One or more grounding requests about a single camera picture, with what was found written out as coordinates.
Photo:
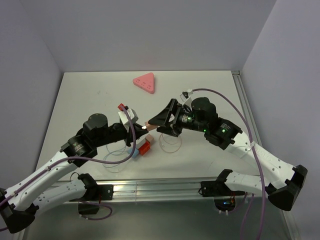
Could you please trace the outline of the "orange pink charger plug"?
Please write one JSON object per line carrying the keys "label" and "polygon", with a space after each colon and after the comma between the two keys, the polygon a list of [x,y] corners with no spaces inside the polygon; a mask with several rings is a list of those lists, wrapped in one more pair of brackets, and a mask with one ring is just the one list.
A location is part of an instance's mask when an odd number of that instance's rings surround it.
{"label": "orange pink charger plug", "polygon": [[148,122],[145,122],[144,123],[144,126],[142,127],[143,130],[146,130],[148,132],[152,131],[152,130],[155,130],[157,129],[158,126],[157,125],[152,125],[152,124],[149,124]]}

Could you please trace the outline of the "white charger plug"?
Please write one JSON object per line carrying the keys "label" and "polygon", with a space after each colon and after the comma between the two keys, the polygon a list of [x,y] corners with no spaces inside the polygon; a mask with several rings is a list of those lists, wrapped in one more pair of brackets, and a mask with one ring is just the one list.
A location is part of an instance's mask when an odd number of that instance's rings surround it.
{"label": "white charger plug", "polygon": [[143,138],[140,138],[136,141],[136,148],[139,149],[141,148],[144,144],[146,143],[146,139],[143,137]]}

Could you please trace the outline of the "red cube socket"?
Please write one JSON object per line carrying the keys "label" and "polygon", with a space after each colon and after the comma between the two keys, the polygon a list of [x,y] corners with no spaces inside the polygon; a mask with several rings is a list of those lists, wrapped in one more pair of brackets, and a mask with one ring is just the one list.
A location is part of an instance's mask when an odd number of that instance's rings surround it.
{"label": "red cube socket", "polygon": [[146,154],[146,153],[150,150],[150,148],[151,148],[150,142],[146,141],[146,142],[138,149],[139,154],[140,154],[141,156],[143,156],[144,154]]}

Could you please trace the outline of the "light blue charger plug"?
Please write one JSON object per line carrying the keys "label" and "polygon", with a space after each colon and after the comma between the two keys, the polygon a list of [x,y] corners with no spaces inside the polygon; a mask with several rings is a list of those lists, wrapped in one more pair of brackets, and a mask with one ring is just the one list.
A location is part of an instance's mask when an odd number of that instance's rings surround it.
{"label": "light blue charger plug", "polygon": [[132,154],[132,156],[131,156],[131,158],[133,158],[133,159],[135,159],[139,154],[140,154],[140,152],[139,152],[139,150],[137,149],[137,148],[129,148],[128,150],[127,150],[127,153],[130,155],[131,153],[133,153]]}

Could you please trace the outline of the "brown pink charger plug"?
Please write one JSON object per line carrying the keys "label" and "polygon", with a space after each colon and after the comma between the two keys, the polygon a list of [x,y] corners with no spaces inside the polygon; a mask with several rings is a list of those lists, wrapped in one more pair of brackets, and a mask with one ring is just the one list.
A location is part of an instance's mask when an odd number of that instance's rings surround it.
{"label": "brown pink charger plug", "polygon": [[146,140],[147,142],[149,142],[150,144],[152,144],[152,143],[155,141],[155,138],[154,138],[151,134],[147,134],[147,135],[145,136],[145,140]]}

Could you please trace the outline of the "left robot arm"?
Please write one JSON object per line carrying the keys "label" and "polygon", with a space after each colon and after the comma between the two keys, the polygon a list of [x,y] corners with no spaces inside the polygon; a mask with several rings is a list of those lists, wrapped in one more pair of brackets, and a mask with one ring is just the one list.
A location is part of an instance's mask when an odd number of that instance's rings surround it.
{"label": "left robot arm", "polygon": [[0,215],[6,229],[12,234],[18,233],[37,215],[57,205],[77,199],[95,199],[99,188],[88,173],[80,174],[66,185],[48,188],[97,156],[99,147],[118,141],[130,146],[147,133],[146,127],[137,123],[131,123],[129,128],[122,122],[108,125],[104,114],[91,115],[46,164],[16,185],[0,190]]}

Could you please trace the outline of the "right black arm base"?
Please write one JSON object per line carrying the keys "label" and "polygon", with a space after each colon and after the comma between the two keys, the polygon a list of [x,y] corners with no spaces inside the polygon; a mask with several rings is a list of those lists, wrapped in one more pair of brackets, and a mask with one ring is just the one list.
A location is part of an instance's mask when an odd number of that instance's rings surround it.
{"label": "right black arm base", "polygon": [[224,183],[213,181],[201,181],[198,193],[203,198],[218,197],[214,200],[214,205],[218,210],[231,211],[236,207],[236,197],[244,196],[244,191],[230,190]]}

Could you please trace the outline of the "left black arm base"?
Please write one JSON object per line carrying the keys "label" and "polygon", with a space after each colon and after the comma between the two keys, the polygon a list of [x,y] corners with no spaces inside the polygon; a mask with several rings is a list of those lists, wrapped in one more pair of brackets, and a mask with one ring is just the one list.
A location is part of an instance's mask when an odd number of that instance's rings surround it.
{"label": "left black arm base", "polygon": [[93,216],[98,213],[102,208],[109,209],[107,218],[112,214],[112,209],[106,206],[104,201],[111,201],[113,199],[114,186],[112,184],[98,184],[93,188],[88,190],[83,197],[79,198],[78,203],[78,213],[83,218],[88,218],[89,220],[95,221],[103,219],[104,217]]}

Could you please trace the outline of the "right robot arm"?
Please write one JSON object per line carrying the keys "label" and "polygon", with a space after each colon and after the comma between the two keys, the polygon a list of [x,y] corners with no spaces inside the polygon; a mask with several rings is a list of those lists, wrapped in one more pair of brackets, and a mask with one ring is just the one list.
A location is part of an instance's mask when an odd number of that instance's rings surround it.
{"label": "right robot arm", "polygon": [[172,98],[148,124],[172,137],[178,137],[183,129],[202,132],[210,144],[258,169],[258,175],[224,169],[215,180],[200,183],[203,197],[264,194],[275,207],[290,211],[304,186],[308,173],[304,166],[286,163],[251,141],[240,127],[219,117],[216,106],[207,97],[192,100],[189,107]]}

